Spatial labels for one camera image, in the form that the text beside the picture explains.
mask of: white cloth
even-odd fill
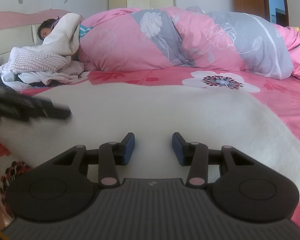
[[[79,14],[67,13],[44,39],[42,45],[24,48],[40,53],[53,52],[61,56],[73,55],[79,49],[80,20]]]
[[[57,80],[60,83],[67,84],[77,81],[83,70],[83,63],[72,61],[69,66],[61,69],[59,72],[26,72],[20,73],[18,77],[26,84],[42,82],[45,85],[49,85],[51,80]]]
[[[16,81],[16,75],[11,71],[2,74],[1,79],[6,86],[19,91],[26,88],[33,88],[33,86],[28,84],[40,81],[45,85],[50,84],[51,80],[58,80],[61,83],[76,82],[78,80],[78,76],[83,72],[83,70],[83,63],[78,61],[71,61],[71,63],[67,67],[60,69],[58,73],[47,74],[47,72],[28,72],[20,74],[19,78],[22,81],[29,82],[27,84]]]
[[[0,74],[14,74],[30,71],[52,71],[66,67],[71,62],[71,56],[63,57],[52,52],[33,52],[25,48],[12,48],[9,60],[0,66]]]

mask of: white fluffy blanket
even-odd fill
[[[136,147],[130,163],[117,167],[121,179],[185,179],[189,167],[178,164],[171,146],[172,134],[180,132],[185,140],[210,149],[231,145],[287,176],[300,191],[300,142],[248,93],[83,82],[55,87],[40,96],[69,105],[73,119],[42,119],[32,125],[4,119],[0,125],[2,143],[32,167],[75,145],[95,149],[133,132]],[[209,168],[209,181],[214,181],[218,167]],[[98,168],[91,166],[88,176],[98,181]]]

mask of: white blanket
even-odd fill
[[[33,88],[28,85],[35,82],[42,82],[45,85],[49,85],[51,80],[57,80],[61,83],[68,84],[79,81],[79,75],[83,72],[84,65],[78,61],[71,61],[71,63],[58,70],[58,72],[52,73],[49,71],[41,72],[27,72],[21,73],[18,77],[24,82],[16,81],[16,75],[11,71],[8,71],[1,75],[2,82],[11,87],[12,89],[19,91],[26,88]]]
[[[8,149],[35,167],[83,144],[96,149],[135,133],[129,165],[118,166],[123,178],[183,178],[171,138],[180,132],[187,141],[210,149],[231,145],[287,176],[300,191],[300,142],[286,125],[253,96],[238,90],[204,90],[186,86],[146,87],[130,84],[91,85],[83,82],[41,93],[69,105],[73,119],[34,121],[32,125],[2,120],[0,139]],[[209,181],[218,167],[209,167]],[[98,181],[98,168],[88,177]]]
[[[71,62],[71,56],[63,57],[52,52],[34,52],[25,48],[12,48],[9,60],[0,66],[0,74],[30,71],[56,72]]]
[[[76,82],[79,75],[84,71],[84,64],[78,61],[72,61],[69,66],[60,69],[58,72],[27,72],[20,73],[18,77],[26,84],[42,82],[49,85],[52,80],[56,80],[63,84]]]

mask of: pink headboard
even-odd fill
[[[0,12],[0,30],[23,25],[39,24],[51,18],[57,19],[67,14],[64,10],[46,10],[34,14],[16,12]]]

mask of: flower pattern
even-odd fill
[[[113,73],[113,72],[91,72],[89,75],[89,80],[94,81],[94,80],[101,80],[101,81],[108,81],[110,79],[117,79],[117,78],[124,78],[125,74],[124,73]]]
[[[214,47],[223,50],[229,46],[234,46],[236,34],[236,31],[229,23],[224,23],[221,26],[220,24],[216,24],[208,29],[206,38]]]
[[[291,90],[281,86],[281,85],[278,85],[276,84],[276,82],[274,81],[271,81],[271,80],[266,80],[266,83],[263,85],[264,88],[266,88],[267,90],[270,90],[270,91],[274,91],[274,90],[277,90],[277,91],[280,91],[282,93],[289,93],[291,92]]]
[[[114,45],[117,42],[115,33],[107,30],[95,32],[90,39],[93,42],[95,52],[100,53],[101,51],[105,56],[113,52]]]
[[[7,189],[9,185],[22,174],[30,171],[30,167],[24,162],[12,162],[11,166],[5,171],[5,175],[1,176],[0,181],[2,182],[2,187],[0,187],[1,202],[4,206],[6,213],[13,218],[12,212],[7,204]]]
[[[158,36],[162,27],[161,13],[146,12],[140,21],[141,32],[149,39]]]
[[[190,87],[198,88],[217,88],[224,87],[233,90],[243,90],[250,93],[260,92],[260,88],[245,83],[244,79],[233,73],[217,74],[213,71],[195,71],[188,78],[182,81],[182,84]]]

